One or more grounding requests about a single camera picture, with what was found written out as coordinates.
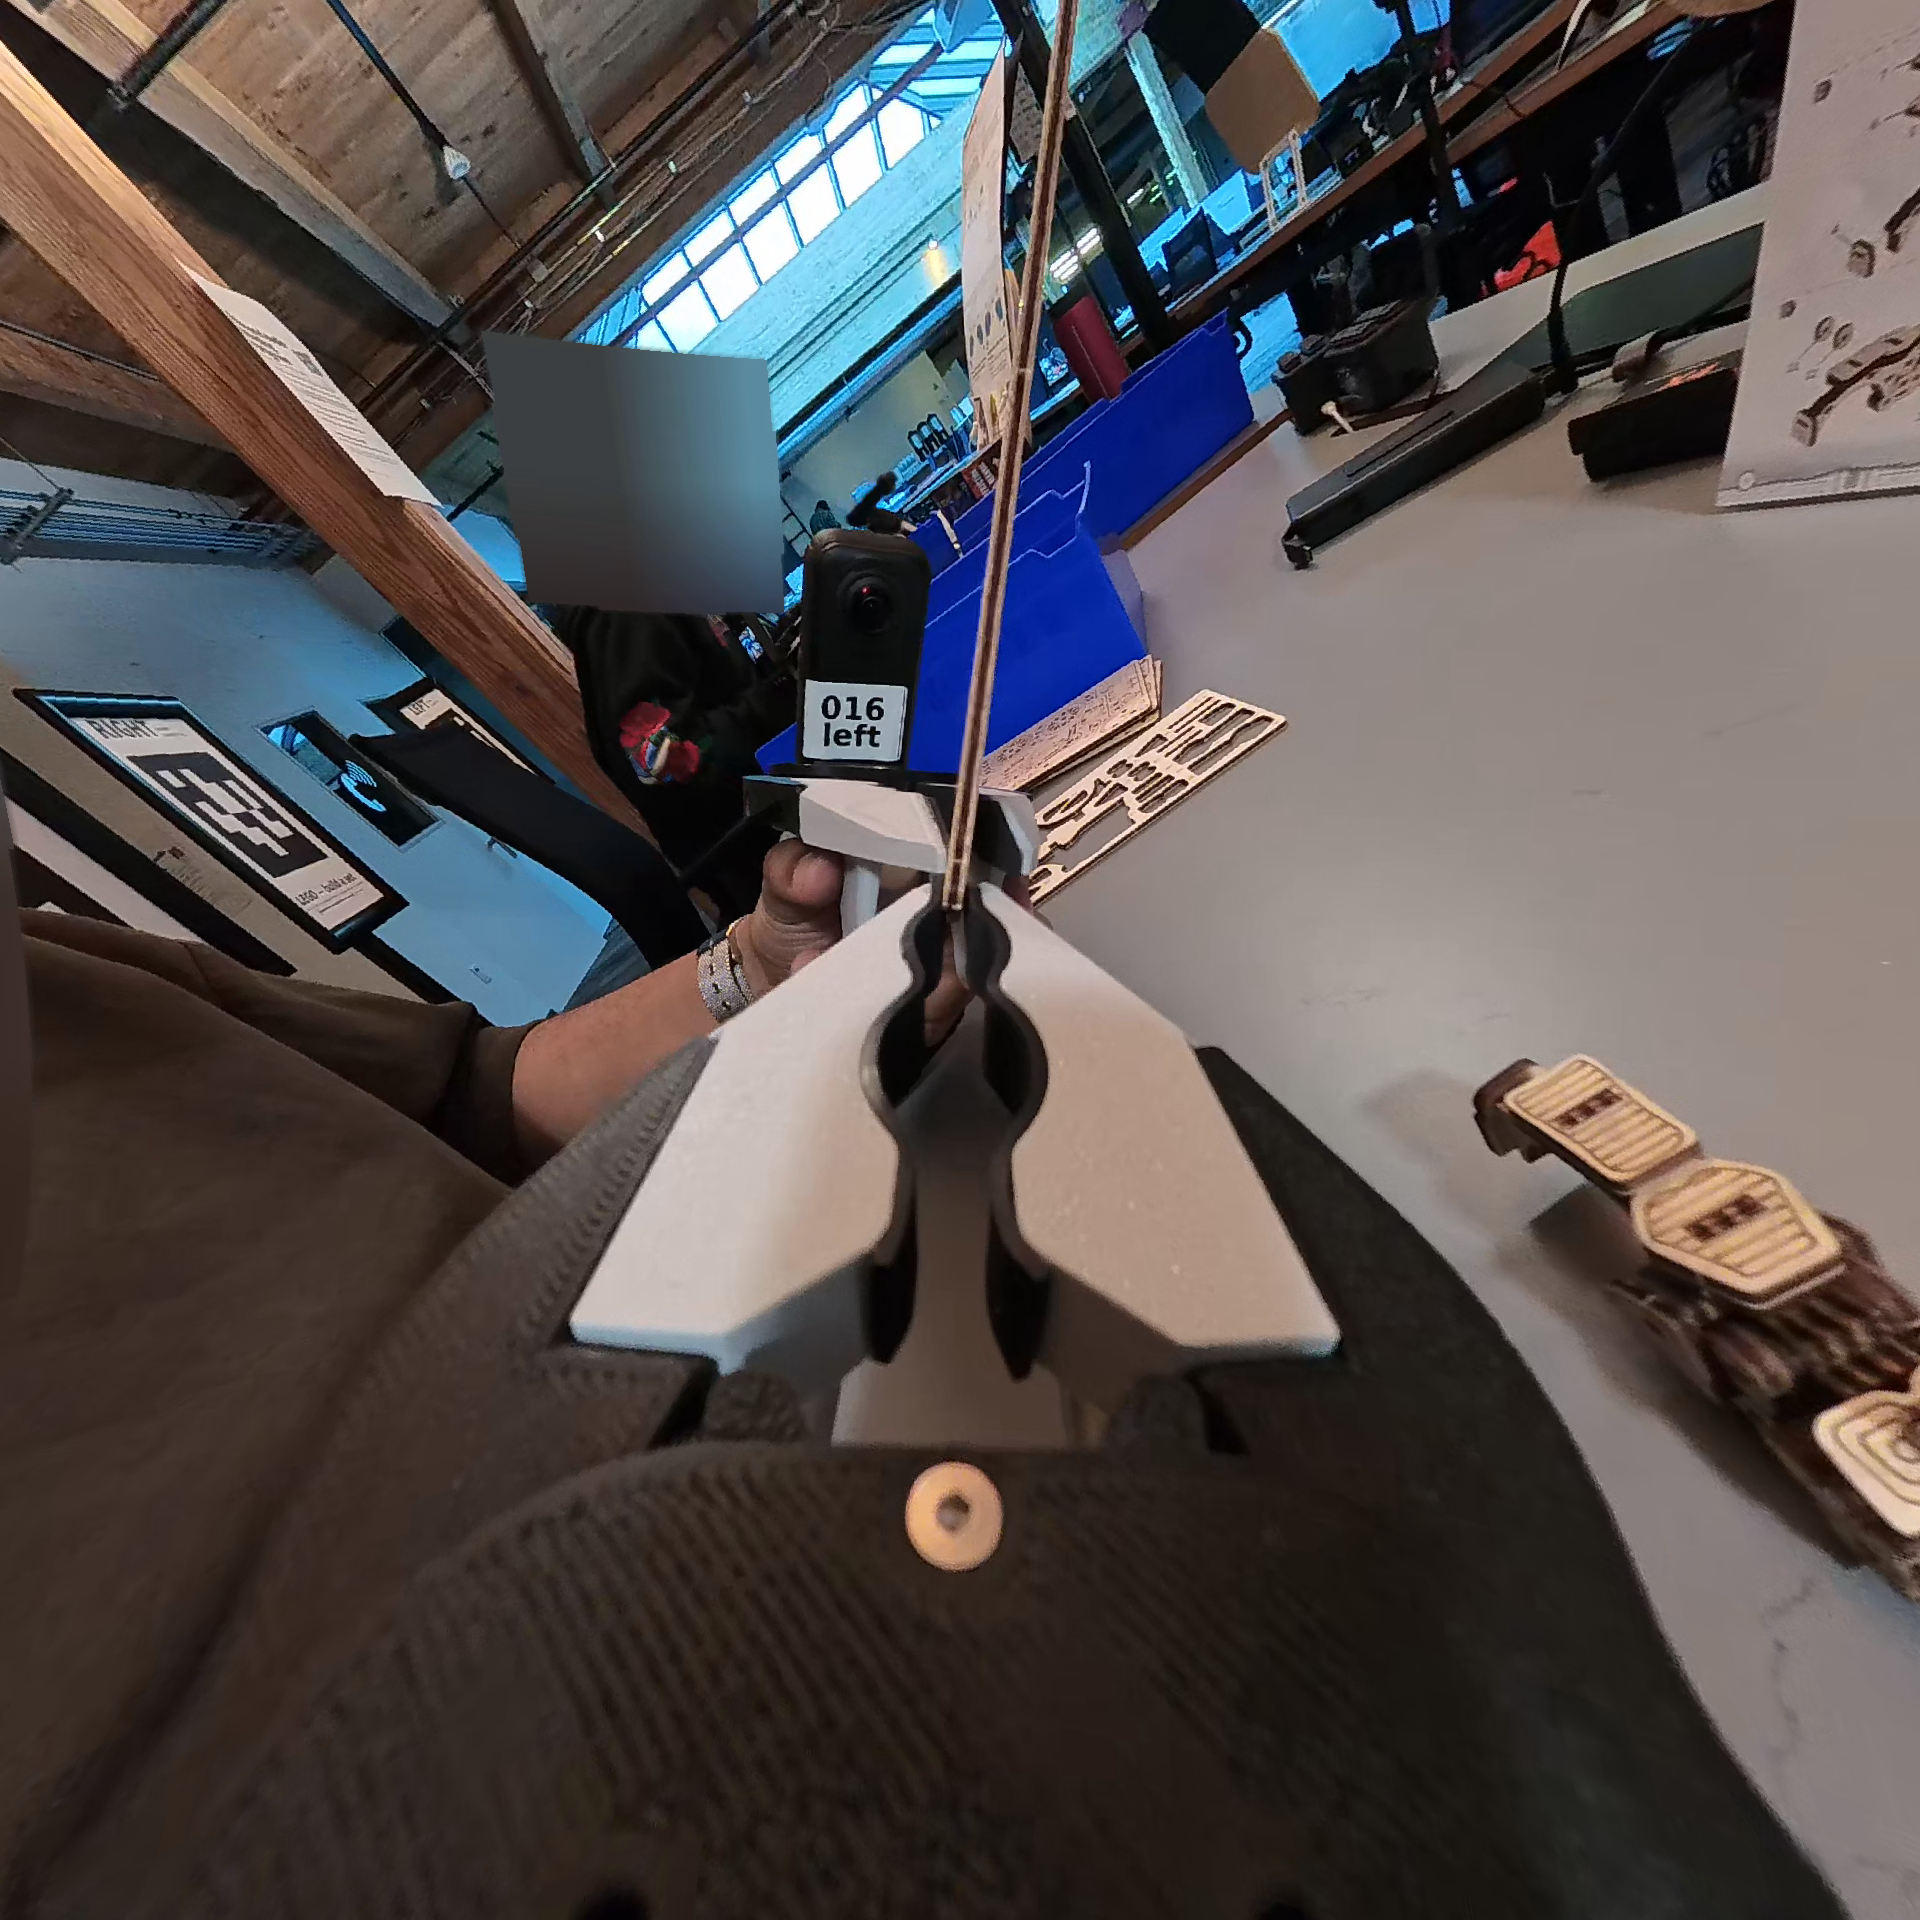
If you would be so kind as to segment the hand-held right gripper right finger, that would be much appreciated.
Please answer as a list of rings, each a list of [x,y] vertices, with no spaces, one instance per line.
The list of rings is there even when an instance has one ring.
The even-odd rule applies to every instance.
[[[1113,1410],[1149,1375],[1334,1356],[1251,1143],[1178,1018],[1101,976],[1003,883],[973,883],[988,1143],[988,1339]]]

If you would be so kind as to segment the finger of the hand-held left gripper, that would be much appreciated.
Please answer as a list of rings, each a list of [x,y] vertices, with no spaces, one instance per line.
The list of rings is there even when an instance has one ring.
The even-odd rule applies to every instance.
[[[1014,897],[1014,898],[1033,898],[1033,863],[1040,863],[1033,793],[1017,793],[1017,789],[983,789],[983,793],[973,793],[973,883],[994,883],[994,897]]]
[[[800,782],[798,838],[871,874],[948,874],[948,818],[920,789]]]

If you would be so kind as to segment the wooden beam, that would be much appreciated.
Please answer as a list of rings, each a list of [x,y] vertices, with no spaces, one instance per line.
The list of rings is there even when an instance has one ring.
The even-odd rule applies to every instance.
[[[185,404],[229,454],[353,556],[586,804],[638,827],[586,753],[569,656],[470,554],[438,498],[373,480],[328,406],[241,325],[241,296],[144,190],[0,50],[10,230]]]

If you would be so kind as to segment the wooden workbench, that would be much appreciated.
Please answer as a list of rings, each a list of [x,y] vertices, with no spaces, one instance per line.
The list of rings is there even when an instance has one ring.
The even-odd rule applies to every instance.
[[[1600,18],[1606,22],[1594,33],[1594,10],[1555,0],[1555,10],[1522,18],[1505,45],[1491,45],[1471,63],[1435,94],[1447,174],[1457,174],[1491,142],[1511,142],[1522,122],[1539,122],[1555,94],[1573,94],[1600,64],[1633,63],[1656,33],[1710,22],[1710,18],[1747,18],[1747,0],[1736,0],[1736,10],[1647,0],[1647,10],[1600,10]],[[1310,193],[1286,219],[1272,219],[1268,235],[1240,244],[1224,267],[1214,267],[1195,289],[1184,289],[1171,306],[1171,317],[1195,325],[1214,313],[1268,306],[1268,289],[1251,289],[1251,280],[1257,272],[1298,272],[1286,244],[1310,244],[1310,230],[1322,230],[1348,200],[1362,200],[1368,190],[1401,176],[1408,162],[1435,162],[1423,125],[1375,142],[1348,176],[1322,176],[1322,193]]]

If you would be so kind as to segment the upright laser-cut plywood board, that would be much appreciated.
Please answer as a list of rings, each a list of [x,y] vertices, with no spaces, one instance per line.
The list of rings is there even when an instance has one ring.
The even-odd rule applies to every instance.
[[[1798,0],[1720,504],[1920,489],[1920,10]]]

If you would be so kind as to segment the white standing paper sign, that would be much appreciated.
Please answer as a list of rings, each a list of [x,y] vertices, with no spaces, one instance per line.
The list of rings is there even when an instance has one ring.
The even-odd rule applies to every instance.
[[[956,142],[956,317],[967,317],[973,454],[988,454],[1014,417],[1017,296],[1003,289],[1003,109],[1014,109],[1014,63],[994,50]]]

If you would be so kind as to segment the laser-cut wooden gear sheet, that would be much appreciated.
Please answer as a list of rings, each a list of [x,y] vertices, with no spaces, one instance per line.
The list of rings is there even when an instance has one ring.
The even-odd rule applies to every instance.
[[[973,670],[967,670],[967,732],[956,732],[956,776],[950,776],[948,883],[935,883],[948,921],[956,921],[967,883],[973,883],[973,804],[983,804],[983,756],[988,756],[1003,577],[1014,577],[1017,465],[1028,465],[1028,417],[1033,417],[1040,272],[1048,272],[1060,162],[1061,162],[1061,125],[1069,125],[1069,40],[1082,40],[1082,0],[1060,10],[1048,76],[1033,91],[1040,142],[1033,142],[1033,212],[1028,212],[1028,262],[1017,262],[1014,404],[1003,404],[1003,431],[994,431],[994,498],[988,498],[988,568],[983,568],[983,616],[973,616]]]

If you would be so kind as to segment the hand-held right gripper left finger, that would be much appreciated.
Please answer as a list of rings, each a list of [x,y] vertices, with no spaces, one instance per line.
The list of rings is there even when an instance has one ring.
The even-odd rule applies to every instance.
[[[933,1282],[906,1286],[948,1087],[906,945],[920,898],[900,897],[710,1040],[566,1320],[569,1345],[779,1375],[800,1413],[832,1413],[832,1447],[935,1433],[906,1345],[877,1362],[877,1320],[933,1302]]]

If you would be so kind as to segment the blue storage bin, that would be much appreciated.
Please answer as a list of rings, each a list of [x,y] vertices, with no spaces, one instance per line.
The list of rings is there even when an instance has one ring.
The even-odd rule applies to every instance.
[[[1069,539],[1134,539],[1171,489],[1184,489],[1217,449],[1251,431],[1251,388],[1238,361],[1238,317],[1203,317],[1113,404],[1090,404],[1048,449],[1017,465],[1017,554],[1060,554]]]
[[[948,577],[933,568],[920,681],[906,725],[914,776],[956,776],[983,568],[988,541],[956,554]],[[1082,701],[1085,688],[1113,681],[1124,665],[1149,665],[1149,640],[1138,602],[1113,599],[1101,541],[1069,539],[1060,554],[1017,554],[1003,577],[988,753]],[[758,776],[791,756],[798,725],[758,743]]]

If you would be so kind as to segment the person's olive sweater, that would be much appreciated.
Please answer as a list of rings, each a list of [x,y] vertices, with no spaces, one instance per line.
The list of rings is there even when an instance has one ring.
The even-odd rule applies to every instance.
[[[422,1562],[690,1427],[710,1362],[560,1345],[560,1282],[497,1219],[513,1050],[152,1012],[38,1040],[10,1910],[161,1910],[205,1811]]]

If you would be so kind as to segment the black long case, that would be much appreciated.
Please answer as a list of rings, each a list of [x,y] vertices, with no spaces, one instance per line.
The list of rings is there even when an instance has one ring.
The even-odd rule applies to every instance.
[[[1435,398],[1413,425],[1322,467],[1286,498],[1279,556],[1301,577],[1334,539],[1375,521],[1408,489],[1481,465],[1511,431],[1539,425],[1544,382],[1522,365],[1481,365],[1464,388]]]

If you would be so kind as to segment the black pouch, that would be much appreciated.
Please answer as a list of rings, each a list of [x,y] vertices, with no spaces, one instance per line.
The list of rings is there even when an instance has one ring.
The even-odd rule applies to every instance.
[[[1594,482],[1720,465],[1736,431],[1738,352],[1624,388],[1606,406],[1573,417],[1573,454]]]

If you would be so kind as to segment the stack of wooden parts sheets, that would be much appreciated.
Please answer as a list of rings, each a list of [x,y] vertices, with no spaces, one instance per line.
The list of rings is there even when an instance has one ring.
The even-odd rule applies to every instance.
[[[1082,701],[1061,701],[1060,718],[1040,718],[1033,732],[1017,732],[1014,743],[994,743],[983,756],[983,789],[1040,789],[1069,768],[1085,768],[1090,753],[1138,734],[1149,725],[1164,725],[1164,665],[1124,665],[1113,681],[1085,688]]]

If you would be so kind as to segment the black box device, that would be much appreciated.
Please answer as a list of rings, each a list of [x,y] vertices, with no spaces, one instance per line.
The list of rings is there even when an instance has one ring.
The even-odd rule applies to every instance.
[[[1435,388],[1426,296],[1368,306],[1279,361],[1298,431],[1362,425]]]

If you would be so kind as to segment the red canister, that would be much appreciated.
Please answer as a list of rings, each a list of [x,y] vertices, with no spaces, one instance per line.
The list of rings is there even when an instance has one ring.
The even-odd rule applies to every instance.
[[[1060,352],[1090,404],[1113,404],[1134,365],[1090,289],[1048,306]]]

